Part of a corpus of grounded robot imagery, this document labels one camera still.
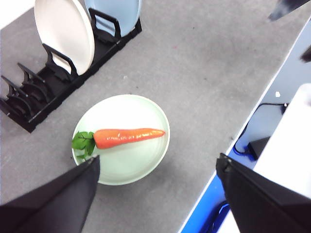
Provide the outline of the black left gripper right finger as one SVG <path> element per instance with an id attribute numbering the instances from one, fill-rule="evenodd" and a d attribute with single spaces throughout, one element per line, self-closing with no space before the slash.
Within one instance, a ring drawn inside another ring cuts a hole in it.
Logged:
<path id="1" fill-rule="evenodd" d="M 309 233 L 311 200 L 221 153 L 216 162 L 225 199 L 241 233 Z"/>

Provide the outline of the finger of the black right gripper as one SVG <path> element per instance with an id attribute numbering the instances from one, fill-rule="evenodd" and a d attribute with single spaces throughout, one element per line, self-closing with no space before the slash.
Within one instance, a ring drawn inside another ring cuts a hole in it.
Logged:
<path id="1" fill-rule="evenodd" d="M 300 59 L 303 62 L 310 62 L 311 61 L 311 46 L 307 48 L 307 50 L 300 56 Z"/>
<path id="2" fill-rule="evenodd" d="M 270 21 L 276 21 L 309 1 L 310 0 L 279 0 L 272 13 L 268 16 L 268 19 Z"/>

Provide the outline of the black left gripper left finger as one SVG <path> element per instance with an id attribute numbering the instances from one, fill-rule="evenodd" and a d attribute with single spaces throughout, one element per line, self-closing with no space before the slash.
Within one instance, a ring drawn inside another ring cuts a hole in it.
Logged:
<path id="1" fill-rule="evenodd" d="M 97 190 L 98 156 L 0 207 L 2 233 L 80 233 Z"/>

